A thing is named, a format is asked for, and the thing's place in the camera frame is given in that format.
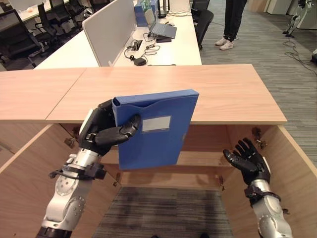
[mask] wooden cabinet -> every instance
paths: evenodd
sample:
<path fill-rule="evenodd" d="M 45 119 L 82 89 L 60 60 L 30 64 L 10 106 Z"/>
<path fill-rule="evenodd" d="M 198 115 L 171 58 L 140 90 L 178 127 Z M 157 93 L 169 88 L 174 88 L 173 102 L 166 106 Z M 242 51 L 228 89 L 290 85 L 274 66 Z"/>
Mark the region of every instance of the wooden cabinet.
<path fill-rule="evenodd" d="M 69 134 L 60 125 L 49 124 L 0 168 L 0 237 L 35 237 L 54 193 L 56 179 L 50 179 L 48 174 L 78 149 L 64 144 L 66 137 Z M 93 235 L 120 188 L 112 186 L 113 182 L 106 176 L 93 183 L 75 237 Z"/>
<path fill-rule="evenodd" d="M 261 130 L 266 146 L 260 153 L 271 168 L 270 186 L 289 210 L 285 217 L 294 237 L 316 237 L 317 169 L 281 126 L 286 118 L 250 64 L 1 73 L 0 237 L 34 237 L 38 232 L 54 190 L 48 173 L 76 153 L 76 144 L 70 149 L 64 143 L 77 126 L 70 123 L 79 126 L 89 109 L 115 96 L 189 88 L 200 96 L 177 164 L 121 171 L 114 146 L 102 158 L 107 177 L 93 183 L 75 237 L 94 233 L 120 188 L 112 186 L 115 180 L 121 186 L 220 190 L 234 236 L 258 237 L 241 173 L 222 155 L 245 136 L 257 144 L 254 127 Z"/>

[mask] laptop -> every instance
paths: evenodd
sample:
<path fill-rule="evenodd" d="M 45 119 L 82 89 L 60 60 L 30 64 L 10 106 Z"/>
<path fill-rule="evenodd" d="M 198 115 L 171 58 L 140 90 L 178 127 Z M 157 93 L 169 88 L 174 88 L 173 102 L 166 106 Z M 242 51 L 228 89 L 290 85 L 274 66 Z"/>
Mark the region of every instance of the laptop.
<path fill-rule="evenodd" d="M 165 36 L 175 39 L 177 28 L 174 26 L 161 24 L 156 21 L 156 18 L 152 11 L 150 0 L 140 0 L 140 4 L 143 9 L 150 32 L 159 36 Z"/>

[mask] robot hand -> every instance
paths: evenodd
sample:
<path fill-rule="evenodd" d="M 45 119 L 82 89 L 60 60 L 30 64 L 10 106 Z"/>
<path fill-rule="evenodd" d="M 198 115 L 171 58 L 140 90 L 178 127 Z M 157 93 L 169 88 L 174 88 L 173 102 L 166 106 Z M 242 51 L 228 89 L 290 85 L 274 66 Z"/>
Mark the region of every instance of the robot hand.
<path fill-rule="evenodd" d="M 247 185 L 256 179 L 264 179 L 269 183 L 271 175 L 265 158 L 259 154 L 249 139 L 244 138 L 243 141 L 239 140 L 235 146 L 240 153 L 237 151 L 230 153 L 230 151 L 224 150 L 225 158 L 241 171 L 243 180 Z"/>
<path fill-rule="evenodd" d="M 224 150 L 227 161 L 242 173 L 248 188 L 244 190 L 258 219 L 258 231 L 262 238 L 292 238 L 292 231 L 285 221 L 280 206 L 280 197 L 269 187 L 270 169 L 266 159 L 252 142 L 244 138 L 235 148 L 239 151 Z"/>
<path fill-rule="evenodd" d="M 135 134 L 140 116 L 134 115 L 125 125 L 115 126 L 112 100 L 90 110 L 79 132 L 79 147 L 104 156 L 113 145 L 127 141 Z"/>
<path fill-rule="evenodd" d="M 55 193 L 49 202 L 37 238 L 69 238 L 76 228 L 92 181 L 104 179 L 106 171 L 100 159 L 111 146 L 123 143 L 138 130 L 140 116 L 134 115 L 125 125 L 115 126 L 112 101 L 90 110 L 79 134 L 79 152 L 71 154 L 59 170 L 50 173 Z"/>

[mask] desk partition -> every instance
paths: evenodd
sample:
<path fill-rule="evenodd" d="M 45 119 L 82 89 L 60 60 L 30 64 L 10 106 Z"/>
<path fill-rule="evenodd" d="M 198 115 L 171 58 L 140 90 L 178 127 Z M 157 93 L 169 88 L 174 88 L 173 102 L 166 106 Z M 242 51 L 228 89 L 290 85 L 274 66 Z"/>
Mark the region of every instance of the desk partition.
<path fill-rule="evenodd" d="M 11 6 L 17 11 L 24 11 L 28 7 L 41 4 L 44 0 L 9 0 Z"/>
<path fill-rule="evenodd" d="M 116 0 L 83 22 L 99 66 L 112 66 L 135 30 L 131 0 Z"/>

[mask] white desk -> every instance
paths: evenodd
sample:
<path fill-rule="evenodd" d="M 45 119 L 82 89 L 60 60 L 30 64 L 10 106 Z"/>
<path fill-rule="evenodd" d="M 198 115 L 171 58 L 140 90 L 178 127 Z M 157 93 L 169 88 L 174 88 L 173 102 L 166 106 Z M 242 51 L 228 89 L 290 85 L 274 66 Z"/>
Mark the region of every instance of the white desk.
<path fill-rule="evenodd" d="M 20 18 L 22 21 L 27 21 L 33 17 L 36 17 L 39 15 L 39 11 L 38 11 L 38 6 L 35 5 L 35 6 L 30 6 L 32 7 L 32 12 L 27 12 L 27 10 L 24 10 L 22 12 L 18 12 Z M 51 5 L 50 5 L 50 1 L 47 0 L 45 3 L 44 3 L 44 9 L 45 11 L 49 11 L 51 9 Z"/>
<path fill-rule="evenodd" d="M 180 5 L 183 4 L 183 10 L 190 11 L 189 2 L 186 0 L 176 1 L 179 1 L 177 4 L 178 9 L 180 9 Z M 176 37 L 172 42 L 156 44 L 160 45 L 161 48 L 156 55 L 147 56 L 149 61 L 148 64 L 201 65 L 202 61 L 192 17 L 169 16 L 166 19 L 160 19 L 161 23 L 167 21 L 173 22 L 177 27 Z M 133 39 L 143 40 L 143 33 L 148 31 L 148 27 L 138 27 L 132 34 L 132 37 L 127 41 L 126 46 L 129 46 Z M 143 54 L 146 45 L 149 44 L 150 43 L 143 41 L 139 51 L 133 52 L 133 55 L 135 57 L 140 57 Z M 133 62 L 124 56 L 123 50 L 124 49 L 122 49 L 114 66 L 135 66 Z M 39 64 L 36 69 L 69 67 L 98 67 L 98 63 L 84 31 L 80 32 L 64 46 L 59 48 L 50 57 Z"/>

